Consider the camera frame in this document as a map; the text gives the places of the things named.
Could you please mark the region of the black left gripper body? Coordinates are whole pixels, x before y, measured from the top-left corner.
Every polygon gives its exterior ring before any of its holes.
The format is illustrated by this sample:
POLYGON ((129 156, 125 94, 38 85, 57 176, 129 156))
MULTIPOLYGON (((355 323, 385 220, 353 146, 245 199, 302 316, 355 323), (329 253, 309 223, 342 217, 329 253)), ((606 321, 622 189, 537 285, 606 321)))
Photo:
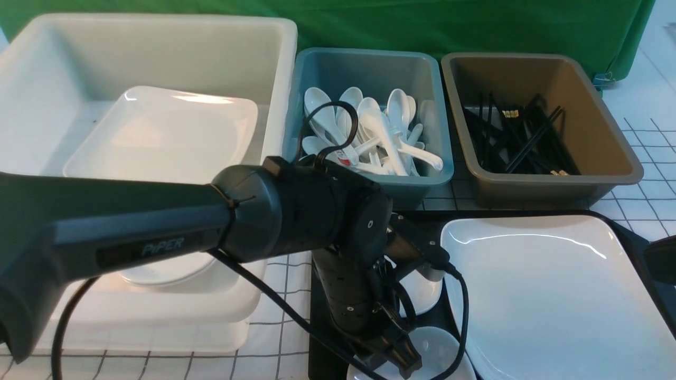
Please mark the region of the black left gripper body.
POLYGON ((365 349, 409 346, 415 309, 401 285, 413 271, 444 276, 449 253, 403 215, 358 216, 328 246, 312 250, 332 323, 365 349))

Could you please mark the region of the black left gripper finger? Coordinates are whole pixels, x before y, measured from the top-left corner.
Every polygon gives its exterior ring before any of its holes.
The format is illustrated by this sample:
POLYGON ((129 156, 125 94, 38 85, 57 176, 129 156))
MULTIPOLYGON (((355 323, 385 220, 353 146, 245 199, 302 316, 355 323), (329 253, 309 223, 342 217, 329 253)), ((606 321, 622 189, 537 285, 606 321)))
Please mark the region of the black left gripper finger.
POLYGON ((414 318, 387 320, 380 332, 370 338, 370 370, 376 371, 384 365, 392 365, 396 374, 409 379, 422 367, 420 353, 410 339, 415 329, 414 318))

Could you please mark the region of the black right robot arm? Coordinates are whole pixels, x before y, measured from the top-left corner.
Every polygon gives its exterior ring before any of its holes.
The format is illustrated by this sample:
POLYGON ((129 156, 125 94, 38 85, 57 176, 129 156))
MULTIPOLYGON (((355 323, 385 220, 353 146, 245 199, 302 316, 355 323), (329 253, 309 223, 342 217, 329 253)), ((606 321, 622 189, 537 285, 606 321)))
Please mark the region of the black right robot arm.
POLYGON ((675 286, 675 236, 650 243, 644 260, 652 280, 675 286))

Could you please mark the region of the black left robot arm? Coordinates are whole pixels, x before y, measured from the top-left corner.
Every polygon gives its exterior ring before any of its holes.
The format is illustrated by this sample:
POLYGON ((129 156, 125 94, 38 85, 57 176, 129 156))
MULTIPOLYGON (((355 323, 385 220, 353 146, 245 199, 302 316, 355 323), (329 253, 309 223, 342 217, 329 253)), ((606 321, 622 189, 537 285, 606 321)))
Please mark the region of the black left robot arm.
POLYGON ((243 264, 312 252, 332 322, 362 358, 421 368, 409 339, 415 311, 399 281, 458 272, 449 254, 392 211, 381 186, 321 156, 234 165, 209 184, 2 173, 2 343, 31 356, 69 284, 84 280, 53 344, 60 378, 66 325, 104 274, 207 252, 258 287, 312 338, 350 365, 353 354, 313 328, 243 264))

